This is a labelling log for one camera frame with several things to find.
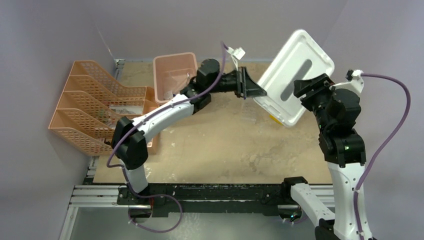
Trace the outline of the white plastic tray lid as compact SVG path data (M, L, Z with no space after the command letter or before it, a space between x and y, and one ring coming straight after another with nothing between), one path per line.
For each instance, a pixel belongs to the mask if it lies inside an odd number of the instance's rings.
M253 100L282 120L283 126L293 127L306 111L293 95L294 81L309 80L324 73L330 76L334 70L334 61L321 46L306 30L297 29L257 81L267 96Z

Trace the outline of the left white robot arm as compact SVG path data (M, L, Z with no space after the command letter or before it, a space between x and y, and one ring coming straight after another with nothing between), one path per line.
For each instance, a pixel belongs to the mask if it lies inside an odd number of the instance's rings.
M147 143L162 130L202 110L212 93L233 92L238 98L264 97L267 92L249 76L244 66L229 73L215 59L204 60L188 84L166 104L129 119L118 120L112 137L112 155L120 160L129 197L138 205L149 199L144 164L149 157Z

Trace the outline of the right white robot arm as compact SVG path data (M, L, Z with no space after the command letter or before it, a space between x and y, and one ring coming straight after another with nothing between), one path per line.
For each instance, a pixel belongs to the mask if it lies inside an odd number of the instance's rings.
M364 81L359 71L346 82L334 83L327 74L293 82L293 95L315 116L319 147L329 169L334 197L331 211L303 177L287 177L280 196L296 202L314 225L318 240L371 240L365 200L357 184L365 173L366 148L354 126L361 113Z

